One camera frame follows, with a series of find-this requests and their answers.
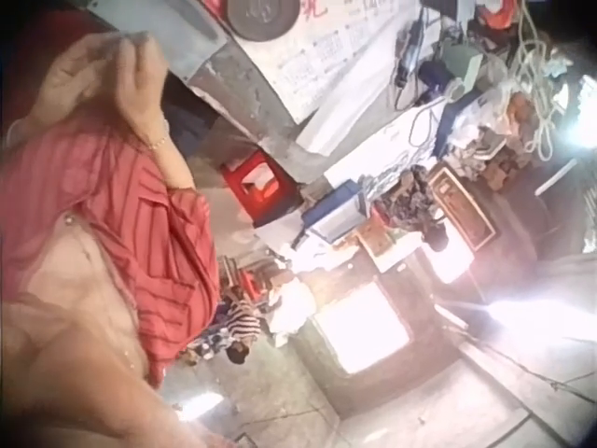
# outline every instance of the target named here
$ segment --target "picture frame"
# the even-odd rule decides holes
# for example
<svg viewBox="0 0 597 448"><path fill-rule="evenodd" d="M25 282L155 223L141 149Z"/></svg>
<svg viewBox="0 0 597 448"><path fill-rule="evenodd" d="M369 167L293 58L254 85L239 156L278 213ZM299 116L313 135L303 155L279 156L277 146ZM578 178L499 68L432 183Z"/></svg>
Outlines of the picture frame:
<svg viewBox="0 0 597 448"><path fill-rule="evenodd" d="M237 444L238 448L259 448L246 432L234 439L234 442Z"/></svg>
<svg viewBox="0 0 597 448"><path fill-rule="evenodd" d="M442 164L432 171L429 187L445 216L473 252L478 252L497 236L495 225L448 166Z"/></svg>

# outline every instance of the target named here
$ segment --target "poster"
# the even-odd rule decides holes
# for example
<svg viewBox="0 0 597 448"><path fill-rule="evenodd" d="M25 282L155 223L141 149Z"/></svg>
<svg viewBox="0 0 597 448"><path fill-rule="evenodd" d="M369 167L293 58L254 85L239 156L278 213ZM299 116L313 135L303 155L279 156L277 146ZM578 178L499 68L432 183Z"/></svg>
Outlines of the poster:
<svg viewBox="0 0 597 448"><path fill-rule="evenodd" d="M315 111L342 69L398 12L416 0L301 0L295 26L269 42L237 41L300 123Z"/></svg>

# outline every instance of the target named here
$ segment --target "wrist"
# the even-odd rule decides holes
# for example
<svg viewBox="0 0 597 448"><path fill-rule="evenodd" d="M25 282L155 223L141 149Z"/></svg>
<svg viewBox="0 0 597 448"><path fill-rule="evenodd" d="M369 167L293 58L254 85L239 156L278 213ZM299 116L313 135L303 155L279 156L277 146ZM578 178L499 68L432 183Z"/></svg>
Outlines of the wrist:
<svg viewBox="0 0 597 448"><path fill-rule="evenodd" d="M160 142L163 144L164 140L170 136L168 121L162 113L144 123L134 125L132 130L150 148L155 148Z"/></svg>

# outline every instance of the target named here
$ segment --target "plastic stool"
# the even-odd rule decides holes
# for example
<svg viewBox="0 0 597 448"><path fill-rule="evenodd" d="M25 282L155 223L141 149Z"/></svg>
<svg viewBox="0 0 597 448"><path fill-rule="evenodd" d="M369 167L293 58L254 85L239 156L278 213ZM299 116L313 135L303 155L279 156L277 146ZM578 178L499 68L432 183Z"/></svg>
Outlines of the plastic stool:
<svg viewBox="0 0 597 448"><path fill-rule="evenodd" d="M255 179L248 180L265 169L271 179L264 185L259 186ZM221 172L255 227L264 226L302 204L299 186L294 179L261 150L235 166L223 165Z"/></svg>

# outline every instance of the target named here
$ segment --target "striped clothing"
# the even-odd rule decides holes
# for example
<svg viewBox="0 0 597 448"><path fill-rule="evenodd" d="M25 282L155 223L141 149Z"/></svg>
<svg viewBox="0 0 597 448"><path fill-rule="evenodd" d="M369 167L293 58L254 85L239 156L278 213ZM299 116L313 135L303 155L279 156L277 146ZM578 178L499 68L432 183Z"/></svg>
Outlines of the striped clothing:
<svg viewBox="0 0 597 448"><path fill-rule="evenodd" d="M247 337L256 339L261 334L261 325L255 316L255 309L247 300L232 302L226 326L230 336L236 341Z"/></svg>

